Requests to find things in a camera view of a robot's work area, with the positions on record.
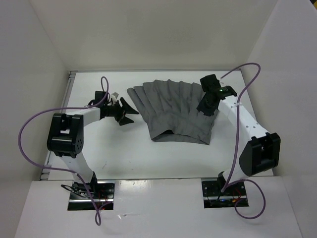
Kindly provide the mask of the grey pleated skirt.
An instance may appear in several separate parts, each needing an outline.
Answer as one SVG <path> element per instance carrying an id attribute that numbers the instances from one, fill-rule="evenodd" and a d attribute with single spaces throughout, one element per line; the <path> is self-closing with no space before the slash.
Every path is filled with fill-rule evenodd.
<path id="1" fill-rule="evenodd" d="M 127 93 L 152 141 L 210 143 L 216 117 L 197 110 L 204 95 L 200 84 L 155 80 L 128 88 Z"/>

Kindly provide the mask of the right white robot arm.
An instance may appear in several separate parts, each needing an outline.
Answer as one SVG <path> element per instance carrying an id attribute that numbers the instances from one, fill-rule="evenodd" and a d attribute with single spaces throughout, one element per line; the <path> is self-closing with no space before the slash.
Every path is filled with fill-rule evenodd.
<path id="1" fill-rule="evenodd" d="M 228 195 L 235 181 L 277 167 L 281 139 L 277 133 L 269 133 L 262 127 L 241 104 L 236 91 L 231 86 L 221 86 L 216 75 L 207 75 L 200 83 L 204 96 L 197 110 L 206 116 L 221 112 L 236 129 L 232 166 L 217 178 L 219 193 Z"/>

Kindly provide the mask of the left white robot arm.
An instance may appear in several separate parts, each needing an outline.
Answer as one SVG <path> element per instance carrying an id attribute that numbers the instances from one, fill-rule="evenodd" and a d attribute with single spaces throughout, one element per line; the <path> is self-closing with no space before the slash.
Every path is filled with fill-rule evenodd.
<path id="1" fill-rule="evenodd" d="M 49 130 L 47 147 L 60 157 L 73 173 L 75 187 L 73 193 L 84 194 L 87 198 L 95 197 L 99 192 L 95 172 L 88 166 L 83 155 L 84 127 L 106 117 L 112 117 L 120 125 L 127 125 L 134 121 L 126 115 L 138 115 L 124 98 L 118 99 L 117 93 L 109 94 L 96 91 L 87 109 L 70 114 L 55 113 Z"/>

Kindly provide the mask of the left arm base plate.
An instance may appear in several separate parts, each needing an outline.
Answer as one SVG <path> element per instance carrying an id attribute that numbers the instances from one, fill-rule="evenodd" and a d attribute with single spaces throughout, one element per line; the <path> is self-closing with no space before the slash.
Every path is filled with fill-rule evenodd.
<path id="1" fill-rule="evenodd" d="M 70 192 L 68 211 L 94 210 L 88 193 L 83 186 L 74 182 L 72 186 L 62 184 L 61 187 Z M 92 193 L 97 208 L 100 208 L 100 210 L 113 210 L 115 192 L 114 180 L 98 181 L 95 190 L 90 190 L 90 192 Z"/>

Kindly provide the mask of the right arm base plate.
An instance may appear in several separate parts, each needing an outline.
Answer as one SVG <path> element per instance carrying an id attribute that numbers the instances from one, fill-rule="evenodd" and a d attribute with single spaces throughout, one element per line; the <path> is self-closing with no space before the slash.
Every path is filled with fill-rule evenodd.
<path id="1" fill-rule="evenodd" d="M 205 209 L 248 207 L 247 193 L 243 182 L 230 186 L 221 192 L 220 184 L 216 178 L 201 180 L 203 202 Z"/>

